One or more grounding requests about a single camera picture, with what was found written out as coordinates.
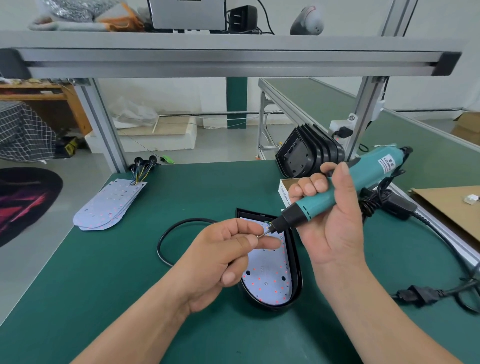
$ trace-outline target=forearm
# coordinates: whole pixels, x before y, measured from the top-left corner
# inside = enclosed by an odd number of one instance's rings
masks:
[[[315,277],[365,364],[460,363],[410,320],[366,265],[317,267]]]
[[[158,364],[189,312],[167,275],[103,331],[72,364]]]

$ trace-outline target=hand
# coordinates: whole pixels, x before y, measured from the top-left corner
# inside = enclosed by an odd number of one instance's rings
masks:
[[[352,265],[365,262],[362,217],[353,180],[345,162],[338,166],[327,162],[320,167],[323,173],[333,169],[336,205],[298,227],[314,270],[331,263]],[[313,196],[327,189],[327,178],[321,173],[315,173],[292,185],[288,196],[293,203],[304,195]]]
[[[239,218],[207,226],[193,240],[180,260],[165,275],[188,305],[189,312],[203,310],[223,287],[237,284],[248,266],[248,253],[254,248],[277,249],[280,240],[260,239],[261,225]]]

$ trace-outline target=label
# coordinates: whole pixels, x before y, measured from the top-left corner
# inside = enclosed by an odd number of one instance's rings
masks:
[[[395,168],[395,160],[390,154],[387,154],[382,159],[379,159],[378,163],[380,163],[380,165],[384,169],[384,173],[388,173]]]

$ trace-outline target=green pillar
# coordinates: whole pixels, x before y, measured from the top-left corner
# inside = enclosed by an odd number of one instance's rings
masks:
[[[227,111],[247,110],[247,84],[247,77],[227,77]],[[228,129],[246,129],[246,118],[247,114],[227,114]]]

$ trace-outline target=checkered cloth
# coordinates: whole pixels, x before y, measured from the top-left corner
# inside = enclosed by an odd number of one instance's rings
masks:
[[[0,158],[16,162],[51,159],[55,133],[27,104],[0,101]]]

